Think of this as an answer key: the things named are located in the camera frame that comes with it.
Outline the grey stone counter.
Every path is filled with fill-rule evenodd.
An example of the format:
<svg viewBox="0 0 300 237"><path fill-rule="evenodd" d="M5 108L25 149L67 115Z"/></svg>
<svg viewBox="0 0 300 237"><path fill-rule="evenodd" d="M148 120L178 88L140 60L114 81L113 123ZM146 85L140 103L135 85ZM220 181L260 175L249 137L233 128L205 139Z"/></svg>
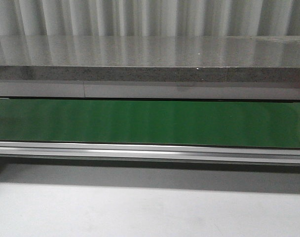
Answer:
<svg viewBox="0 0 300 237"><path fill-rule="evenodd" d="M0 36L0 97L300 101L300 37Z"/></svg>

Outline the green conveyor belt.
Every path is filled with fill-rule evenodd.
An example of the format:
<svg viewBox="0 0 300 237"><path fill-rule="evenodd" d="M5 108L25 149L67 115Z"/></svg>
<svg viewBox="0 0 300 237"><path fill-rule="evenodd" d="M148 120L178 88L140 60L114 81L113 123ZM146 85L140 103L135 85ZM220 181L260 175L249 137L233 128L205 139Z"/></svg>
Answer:
<svg viewBox="0 0 300 237"><path fill-rule="evenodd" d="M0 157L300 165L300 102L0 98Z"/></svg>

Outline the white pleated curtain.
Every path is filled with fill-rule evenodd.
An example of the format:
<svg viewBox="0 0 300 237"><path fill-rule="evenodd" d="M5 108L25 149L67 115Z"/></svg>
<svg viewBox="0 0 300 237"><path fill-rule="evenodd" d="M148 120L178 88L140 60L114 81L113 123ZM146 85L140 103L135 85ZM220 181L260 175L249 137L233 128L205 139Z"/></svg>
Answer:
<svg viewBox="0 0 300 237"><path fill-rule="evenodd" d="M0 36L300 36L300 0L0 0Z"/></svg>

